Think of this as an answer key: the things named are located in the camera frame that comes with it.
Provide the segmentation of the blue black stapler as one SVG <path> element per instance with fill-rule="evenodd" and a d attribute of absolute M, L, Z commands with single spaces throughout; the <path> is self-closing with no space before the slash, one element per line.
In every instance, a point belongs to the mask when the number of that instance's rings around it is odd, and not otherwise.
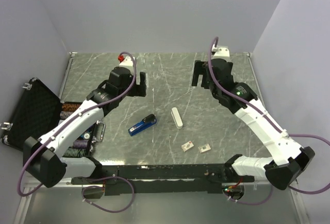
<path fill-rule="evenodd" d="M 150 114 L 143 118 L 140 122 L 136 123 L 132 127 L 128 129 L 128 133 L 130 136 L 134 136 L 145 129 L 148 129 L 149 127 L 155 125 L 157 123 L 156 116 L 154 114 Z"/>

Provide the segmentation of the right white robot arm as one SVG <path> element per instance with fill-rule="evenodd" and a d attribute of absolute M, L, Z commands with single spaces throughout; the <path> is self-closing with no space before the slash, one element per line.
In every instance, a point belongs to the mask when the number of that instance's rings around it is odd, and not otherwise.
<path fill-rule="evenodd" d="M 235 82 L 233 63 L 217 58 L 194 63 L 192 85 L 199 77 L 201 86 L 210 90 L 213 98 L 243 121 L 267 148 L 270 157 L 235 155 L 225 168 L 225 176 L 235 182 L 242 176 L 267 179 L 275 188 L 286 189 L 310 164 L 315 156 L 311 147 L 303 147 L 282 129 L 264 108 L 257 94 L 249 85 Z"/>

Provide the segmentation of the white stapler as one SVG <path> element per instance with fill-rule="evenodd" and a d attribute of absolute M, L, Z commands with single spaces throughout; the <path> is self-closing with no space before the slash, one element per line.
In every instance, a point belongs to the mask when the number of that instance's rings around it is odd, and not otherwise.
<path fill-rule="evenodd" d="M 183 122 L 182 122 L 181 116 L 178 112 L 178 109 L 176 107 L 173 107 L 171 109 L 171 116 L 174 120 L 174 123 L 175 123 L 176 127 L 178 129 L 181 129 L 183 127 Z"/>

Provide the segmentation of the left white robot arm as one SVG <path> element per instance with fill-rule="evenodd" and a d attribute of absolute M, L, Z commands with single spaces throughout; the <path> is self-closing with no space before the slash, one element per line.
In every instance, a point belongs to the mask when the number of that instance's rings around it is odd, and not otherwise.
<path fill-rule="evenodd" d="M 97 183 L 102 177 L 101 164 L 97 160 L 65 158 L 63 155 L 84 131 L 117 108 L 126 96 L 146 96 L 146 74 L 140 72 L 140 83 L 137 84 L 129 69 L 115 67 L 109 78 L 56 128 L 39 139 L 29 137 L 25 140 L 23 169 L 48 188 L 65 178 L 84 177 L 89 183 Z"/>

